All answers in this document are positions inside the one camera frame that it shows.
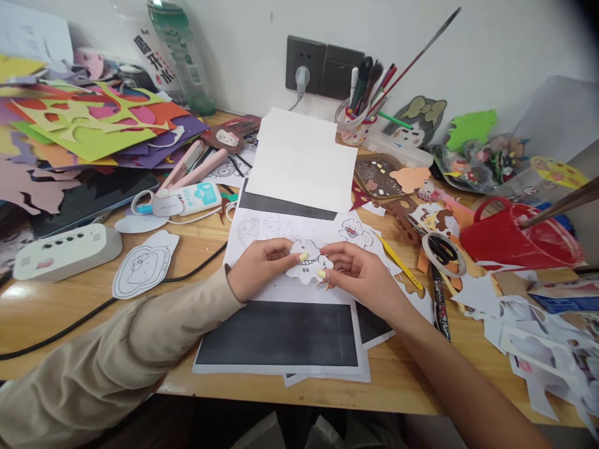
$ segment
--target person's left hand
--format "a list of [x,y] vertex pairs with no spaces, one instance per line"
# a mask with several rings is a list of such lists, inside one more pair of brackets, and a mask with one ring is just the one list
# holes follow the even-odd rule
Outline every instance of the person's left hand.
[[239,302],[246,302],[268,281],[296,266],[300,257],[308,257],[289,254],[292,245],[286,238],[256,240],[249,245],[226,277]]

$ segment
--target red cup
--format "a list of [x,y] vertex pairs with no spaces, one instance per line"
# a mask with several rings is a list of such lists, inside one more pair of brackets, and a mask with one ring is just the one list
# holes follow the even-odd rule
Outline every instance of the red cup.
[[[505,209],[480,219],[493,201],[501,201]],[[519,224],[539,214],[540,210],[523,204],[513,204],[505,198],[491,198],[474,214],[474,224],[460,233],[464,249],[475,261],[518,265],[514,269],[576,268],[585,255],[578,241],[557,221],[542,223],[522,230]]]

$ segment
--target water bottle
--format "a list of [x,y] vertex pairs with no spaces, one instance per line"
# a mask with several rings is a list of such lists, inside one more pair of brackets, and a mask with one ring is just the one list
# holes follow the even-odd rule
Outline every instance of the water bottle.
[[159,39],[168,49],[190,109],[202,117],[214,115],[216,108],[204,89],[200,54],[185,12],[177,0],[148,0],[148,12]]

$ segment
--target white power strip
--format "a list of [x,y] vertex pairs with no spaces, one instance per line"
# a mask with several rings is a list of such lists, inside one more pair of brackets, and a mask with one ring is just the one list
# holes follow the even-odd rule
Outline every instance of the white power strip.
[[118,231],[88,224],[29,243],[18,252],[12,275],[20,281],[57,282],[110,262],[122,250]]

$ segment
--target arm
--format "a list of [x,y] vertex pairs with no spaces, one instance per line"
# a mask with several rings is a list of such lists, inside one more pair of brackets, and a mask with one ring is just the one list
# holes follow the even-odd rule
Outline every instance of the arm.
[[378,256],[351,243],[321,252],[334,264],[325,280],[353,294],[403,339],[466,446],[550,448],[520,410],[418,313]]
[[289,255],[291,245],[287,239],[255,242],[232,270],[130,302],[53,350],[0,391],[0,448],[77,447],[118,424],[202,334],[299,262],[298,254]]

